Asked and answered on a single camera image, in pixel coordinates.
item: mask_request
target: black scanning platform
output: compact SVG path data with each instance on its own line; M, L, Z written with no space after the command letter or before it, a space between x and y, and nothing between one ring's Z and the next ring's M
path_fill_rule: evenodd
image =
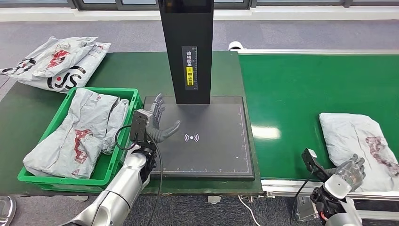
M146 97L144 109L154 99ZM211 97L209 105L163 99L160 128L182 120L180 129L158 144L165 176L255 179L242 97ZM158 163L152 174L159 173Z

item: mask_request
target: white cable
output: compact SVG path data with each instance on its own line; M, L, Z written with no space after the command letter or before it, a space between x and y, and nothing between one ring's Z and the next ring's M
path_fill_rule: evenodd
M258 226L261 226L261 225L256 221L255 216L254 216L254 213L252 212L251 208L250 208L249 206L247 206L247 205L242 201L242 198L241 198L240 195L238 196L238 199L239 199L239 201L251 212L252 219L254 219L255 224L258 225Z

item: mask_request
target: wireless charging symbol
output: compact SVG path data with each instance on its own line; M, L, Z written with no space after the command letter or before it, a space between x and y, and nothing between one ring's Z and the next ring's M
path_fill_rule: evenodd
M190 136L186 133L184 136L184 140L186 142L188 142L189 140L195 140L195 142L198 142L199 139L200 139L200 136L198 135L198 133L196 133L194 136Z

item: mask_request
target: green plastic crate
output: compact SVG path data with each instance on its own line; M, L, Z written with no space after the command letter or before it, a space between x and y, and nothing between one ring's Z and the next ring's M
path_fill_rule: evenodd
M51 120L43 136L40 138L39 143L61 125L68 113L68 109L71 105L76 89L77 88L72 88L68 92L53 120ZM124 125L129 125L131 123L132 113L134 110L143 107L143 103L140 99L140 95L137 89L91 87L86 87L86 89L89 89L99 94L107 94L129 100L129 110ZM126 145L129 140L128 137L128 129L121 131L118 137L118 144ZM122 154L123 151L120 150L118 147L115 147L111 155L101 154L97 160L96 167L94 168L94 172L90 179L37 177L28 172L26 168L23 167L18 174L18 180L38 185L43 190L100 193L107 187L109 182L114 178L116 173L121 168L122 162L119 161L119 159Z

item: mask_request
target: robotic hand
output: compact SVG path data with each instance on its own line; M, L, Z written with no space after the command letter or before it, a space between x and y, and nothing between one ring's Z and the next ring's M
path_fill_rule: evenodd
M355 191L366 176L364 173L364 159L354 154L348 161L337 168L324 169L316 161L313 150L306 148L302 159L308 171L316 175L324 184L316 187L311 194L311 200L316 210L327 226L361 226L362 220L356 211L352 199L346 197Z
M159 94L149 111L133 112L130 140L133 144L127 150L126 158L118 174L97 199L74 219L63 226L121 226L130 209L150 182L150 173L156 167L159 143L176 133L180 127L177 121L172 127L160 130L163 111L162 95Z

